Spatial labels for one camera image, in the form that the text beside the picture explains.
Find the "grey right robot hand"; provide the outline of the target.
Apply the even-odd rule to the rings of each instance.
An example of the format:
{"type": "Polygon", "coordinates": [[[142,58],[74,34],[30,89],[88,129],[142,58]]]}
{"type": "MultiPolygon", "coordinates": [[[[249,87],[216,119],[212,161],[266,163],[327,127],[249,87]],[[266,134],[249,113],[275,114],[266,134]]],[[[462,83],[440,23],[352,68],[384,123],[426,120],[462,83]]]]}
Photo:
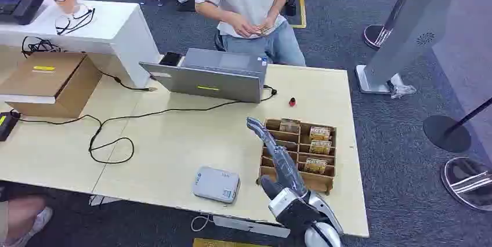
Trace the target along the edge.
{"type": "Polygon", "coordinates": [[[289,188],[307,202],[310,196],[309,190],[287,150],[276,143],[274,137],[260,121],[252,117],[247,117],[246,121],[247,127],[264,142],[273,160],[276,181],[266,175],[259,178],[259,184],[265,194],[273,200],[284,188],[289,188]]]}

